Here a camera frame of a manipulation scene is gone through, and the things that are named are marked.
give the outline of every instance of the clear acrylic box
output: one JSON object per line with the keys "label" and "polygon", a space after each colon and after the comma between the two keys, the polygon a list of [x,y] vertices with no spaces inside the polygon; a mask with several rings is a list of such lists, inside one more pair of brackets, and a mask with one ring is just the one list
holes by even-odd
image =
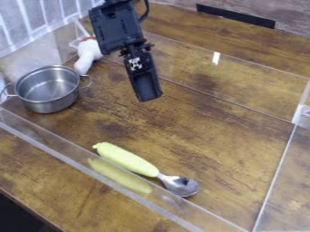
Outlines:
{"label": "clear acrylic box", "polygon": [[[70,24],[2,59],[3,83],[46,64],[72,66],[83,36],[79,23]],[[146,37],[157,44],[162,99],[137,101],[114,53],[94,63],[95,84],[66,111],[35,114],[18,98],[7,99],[2,129],[190,231],[309,230],[308,77],[157,34],[146,32]],[[50,38],[56,59],[46,60],[40,57],[47,53],[32,51]],[[22,54],[27,62],[18,59]],[[7,71],[8,63],[15,72]],[[78,127],[83,136],[72,131]],[[103,159],[107,172],[96,173],[87,160],[99,159],[91,147],[104,140],[139,154],[163,173],[197,179],[201,192],[179,198],[159,182]]]}

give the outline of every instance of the wooden table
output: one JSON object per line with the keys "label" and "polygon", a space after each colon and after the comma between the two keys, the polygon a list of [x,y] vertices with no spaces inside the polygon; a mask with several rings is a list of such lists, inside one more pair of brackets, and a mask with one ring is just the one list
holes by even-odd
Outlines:
{"label": "wooden table", "polygon": [[[300,49],[310,40],[296,35],[163,5],[153,5],[145,28],[286,71],[310,73],[304,60],[310,52]],[[165,59],[170,61],[167,51],[162,62]],[[195,70],[190,74],[201,77],[201,82],[190,82],[185,76],[189,88],[162,80],[165,95],[147,103],[137,101],[118,63],[96,62],[90,74],[95,83],[66,111],[39,115],[24,110],[18,100],[4,107],[88,150],[96,142],[110,141],[150,160],[165,173],[197,179],[201,193],[190,201],[251,230],[292,135],[290,114],[279,120],[214,98],[201,89],[209,76],[201,77]],[[304,80],[292,84],[301,89]],[[292,111],[292,105],[283,104],[285,111]],[[271,112],[273,107],[277,105],[263,110]],[[3,130],[0,133],[2,191],[52,225],[68,231],[185,230],[26,141]],[[225,230],[213,223],[206,223],[206,228]]]}

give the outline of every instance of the pot handle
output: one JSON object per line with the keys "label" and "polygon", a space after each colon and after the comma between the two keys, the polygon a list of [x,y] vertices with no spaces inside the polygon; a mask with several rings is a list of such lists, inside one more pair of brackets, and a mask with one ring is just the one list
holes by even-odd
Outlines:
{"label": "pot handle", "polygon": [[[12,84],[15,84],[15,83],[10,83],[10,84],[7,84],[7,86],[4,87],[4,89],[0,91],[0,98],[2,98],[2,96],[3,96],[3,94],[6,93],[6,89],[8,88],[8,86],[10,85],[12,85]],[[7,94],[7,97],[18,97],[18,95],[16,94]]]}
{"label": "pot handle", "polygon": [[86,86],[79,86],[79,89],[88,88],[92,85],[92,77],[90,75],[82,75],[82,77],[88,78],[88,84]]}

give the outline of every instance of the white object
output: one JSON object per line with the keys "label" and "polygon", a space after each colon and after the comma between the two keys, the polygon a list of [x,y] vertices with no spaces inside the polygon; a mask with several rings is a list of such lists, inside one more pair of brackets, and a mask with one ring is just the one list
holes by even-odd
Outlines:
{"label": "white object", "polygon": [[98,40],[95,38],[90,37],[80,42],[78,47],[78,54],[80,59],[75,63],[74,69],[80,75],[86,75],[92,66],[92,62],[103,58]]}

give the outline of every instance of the metal spoon head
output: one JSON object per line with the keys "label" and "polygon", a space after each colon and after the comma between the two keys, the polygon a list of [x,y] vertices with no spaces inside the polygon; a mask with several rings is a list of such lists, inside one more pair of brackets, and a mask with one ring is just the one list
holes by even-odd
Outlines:
{"label": "metal spoon head", "polygon": [[167,190],[182,198],[190,197],[199,191],[199,183],[194,179],[179,176],[166,176],[163,174],[159,174],[158,178],[162,180]]}

